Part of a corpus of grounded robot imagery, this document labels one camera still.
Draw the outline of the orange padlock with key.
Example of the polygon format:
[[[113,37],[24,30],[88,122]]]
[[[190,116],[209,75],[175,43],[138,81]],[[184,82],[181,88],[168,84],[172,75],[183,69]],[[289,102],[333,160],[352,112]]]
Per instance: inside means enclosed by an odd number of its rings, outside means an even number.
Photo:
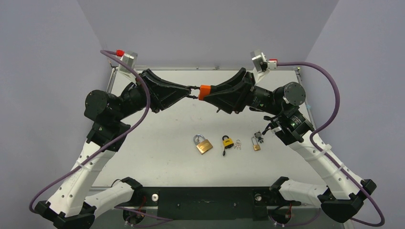
[[[187,86],[186,88],[191,89],[191,90],[199,90],[200,91],[198,96],[187,95],[186,98],[203,100],[205,96],[207,96],[207,95],[209,95],[211,93],[211,86],[210,85]]]

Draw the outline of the yellow padlock with keys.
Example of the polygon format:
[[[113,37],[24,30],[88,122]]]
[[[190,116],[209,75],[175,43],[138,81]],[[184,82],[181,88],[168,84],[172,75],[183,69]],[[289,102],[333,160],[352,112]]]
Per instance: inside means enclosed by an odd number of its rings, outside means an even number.
[[[222,136],[222,143],[224,146],[222,155],[225,156],[226,150],[232,148],[234,146],[234,142],[229,136],[224,135],[224,136]]]

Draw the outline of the small brass padlock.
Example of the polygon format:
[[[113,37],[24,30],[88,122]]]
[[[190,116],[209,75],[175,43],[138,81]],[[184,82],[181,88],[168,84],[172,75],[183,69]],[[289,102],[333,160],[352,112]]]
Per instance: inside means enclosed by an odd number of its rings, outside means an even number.
[[[260,151],[261,147],[259,145],[259,142],[258,142],[257,138],[255,136],[253,136],[253,137],[251,137],[251,141],[252,141],[253,150],[254,151]]]

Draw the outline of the large brass padlock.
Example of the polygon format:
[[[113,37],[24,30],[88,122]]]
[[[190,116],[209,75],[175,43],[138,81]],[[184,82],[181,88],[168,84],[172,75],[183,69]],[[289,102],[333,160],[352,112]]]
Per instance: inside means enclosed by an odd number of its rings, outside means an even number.
[[[203,135],[197,134],[193,137],[193,142],[201,155],[213,148],[213,145]]]

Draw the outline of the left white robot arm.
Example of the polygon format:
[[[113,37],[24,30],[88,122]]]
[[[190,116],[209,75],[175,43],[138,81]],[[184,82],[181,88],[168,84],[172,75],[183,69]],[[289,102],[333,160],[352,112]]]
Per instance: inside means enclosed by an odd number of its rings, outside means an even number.
[[[31,204],[30,209],[58,229],[88,229],[97,217],[122,203],[139,204],[142,185],[130,177],[95,195],[88,192],[135,129],[125,124],[124,118],[142,111],[144,120],[148,112],[163,111],[190,94],[191,87],[163,80],[149,69],[131,80],[120,95],[90,92],[85,99],[85,116],[93,126],[75,165],[58,179],[60,186],[50,198]]]

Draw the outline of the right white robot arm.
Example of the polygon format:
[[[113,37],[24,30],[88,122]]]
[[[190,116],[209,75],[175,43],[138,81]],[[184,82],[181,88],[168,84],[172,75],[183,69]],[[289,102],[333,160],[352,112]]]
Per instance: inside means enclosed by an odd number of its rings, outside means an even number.
[[[372,180],[360,178],[333,154],[331,146],[323,142],[299,111],[306,99],[299,83],[267,90],[257,85],[252,72],[242,68],[221,84],[201,85],[198,98],[229,114],[237,114],[246,107],[267,113],[267,131],[297,152],[324,181],[323,185],[312,185],[280,177],[269,191],[274,203],[311,204],[334,221],[344,223],[353,219],[376,189]]]

